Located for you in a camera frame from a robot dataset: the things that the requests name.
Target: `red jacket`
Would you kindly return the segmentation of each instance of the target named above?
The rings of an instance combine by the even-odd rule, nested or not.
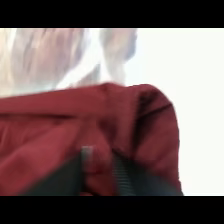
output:
[[[0,100],[0,195],[17,195],[93,148],[86,184],[115,195],[112,149],[181,189],[179,136],[170,101],[155,87],[103,84]]]

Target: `garment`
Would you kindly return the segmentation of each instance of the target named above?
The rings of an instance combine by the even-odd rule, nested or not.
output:
[[[116,195],[113,151],[181,190],[178,126],[155,87],[115,84],[0,100],[0,195],[19,195],[91,147],[85,182]]]

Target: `wrinkled fabric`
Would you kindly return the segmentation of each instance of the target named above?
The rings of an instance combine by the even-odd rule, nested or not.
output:
[[[86,185],[116,195],[112,151],[181,189],[179,134],[171,102],[155,87],[115,84],[0,100],[0,195],[18,195],[83,146]]]

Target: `white background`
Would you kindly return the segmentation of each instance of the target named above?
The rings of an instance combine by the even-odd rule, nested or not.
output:
[[[139,29],[126,71],[174,104],[184,194],[224,195],[224,29]]]

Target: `clear plastic bag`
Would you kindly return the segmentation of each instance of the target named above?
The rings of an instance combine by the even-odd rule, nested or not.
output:
[[[124,84],[136,28],[1,28],[0,96]]]

